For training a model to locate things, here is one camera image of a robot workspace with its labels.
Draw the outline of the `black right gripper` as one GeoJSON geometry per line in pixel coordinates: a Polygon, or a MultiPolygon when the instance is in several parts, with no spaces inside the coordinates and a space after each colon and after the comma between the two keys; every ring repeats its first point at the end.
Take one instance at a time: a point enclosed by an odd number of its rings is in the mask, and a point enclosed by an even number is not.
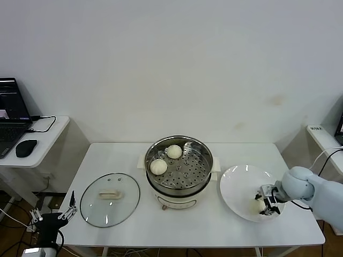
{"type": "MultiPolygon", "coordinates": [[[[280,191],[277,187],[266,187],[265,189],[265,205],[266,207],[259,212],[260,215],[271,216],[273,214],[281,214],[280,208],[284,207],[284,202],[280,198],[280,191]]],[[[255,195],[255,200],[264,200],[261,194],[255,195]]]]}

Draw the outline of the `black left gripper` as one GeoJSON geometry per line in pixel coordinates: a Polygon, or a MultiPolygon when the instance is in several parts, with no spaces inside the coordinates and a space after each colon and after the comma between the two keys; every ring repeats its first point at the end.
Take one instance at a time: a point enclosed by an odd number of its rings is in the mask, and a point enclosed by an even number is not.
{"type": "Polygon", "coordinates": [[[69,201],[69,207],[63,213],[40,214],[38,209],[29,211],[32,222],[39,232],[37,246],[57,246],[57,236],[60,228],[68,224],[68,220],[72,219],[77,212],[76,199],[74,191],[72,191],[69,201]]]}

